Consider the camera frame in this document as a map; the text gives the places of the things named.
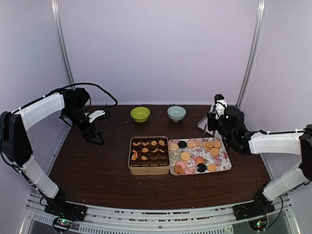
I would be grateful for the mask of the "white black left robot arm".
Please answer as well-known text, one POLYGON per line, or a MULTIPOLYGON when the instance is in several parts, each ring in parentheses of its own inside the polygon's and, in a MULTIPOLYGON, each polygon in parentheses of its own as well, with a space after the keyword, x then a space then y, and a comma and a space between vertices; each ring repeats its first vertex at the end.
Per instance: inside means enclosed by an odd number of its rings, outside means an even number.
POLYGON ((12 112, 3 112, 0 116, 0 155, 3 161, 37 188, 59 216, 68 215, 70 205, 66 202, 64 190, 37 163, 28 131, 59 112, 60 119, 69 119, 71 126, 78 127, 86 142, 103 146, 104 140, 95 121, 109 118, 110 106, 106 105, 92 113, 84 111, 83 107, 90 100, 90 95, 83 88, 84 82, 75 85, 76 89, 72 89, 71 85, 57 88, 12 112))

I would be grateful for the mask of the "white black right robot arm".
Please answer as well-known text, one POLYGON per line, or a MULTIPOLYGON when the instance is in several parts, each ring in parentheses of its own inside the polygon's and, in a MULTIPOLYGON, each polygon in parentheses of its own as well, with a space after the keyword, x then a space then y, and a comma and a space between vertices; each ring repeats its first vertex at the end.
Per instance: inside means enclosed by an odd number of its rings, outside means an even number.
POLYGON ((249 131, 244 113, 234 106, 207 112, 209 131, 217 131, 226 145, 240 155, 296 156, 280 177, 264 184, 252 202, 233 207, 236 220, 265 216, 275 210, 273 201, 312 181, 312 126, 283 132, 249 131))

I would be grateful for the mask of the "metal serving tongs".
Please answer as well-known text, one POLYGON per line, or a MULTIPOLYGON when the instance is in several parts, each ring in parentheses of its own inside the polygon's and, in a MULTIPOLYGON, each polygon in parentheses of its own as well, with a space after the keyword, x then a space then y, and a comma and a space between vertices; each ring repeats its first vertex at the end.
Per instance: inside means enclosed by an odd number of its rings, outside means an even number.
POLYGON ((204 127, 204 136, 207 135, 208 137, 215 137, 215 131, 210 131, 208 129, 208 124, 206 123, 205 124, 205 127, 204 127))

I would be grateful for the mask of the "gold cookie tin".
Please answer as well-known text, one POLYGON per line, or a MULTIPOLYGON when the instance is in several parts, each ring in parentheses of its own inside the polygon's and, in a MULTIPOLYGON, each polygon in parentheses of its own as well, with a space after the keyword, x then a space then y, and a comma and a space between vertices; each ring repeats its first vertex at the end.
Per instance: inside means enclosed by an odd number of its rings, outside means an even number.
POLYGON ((137 136, 130 140, 128 168, 132 175, 165 175, 170 170, 169 140, 166 136, 137 136), (133 142, 140 141, 140 146, 133 142))

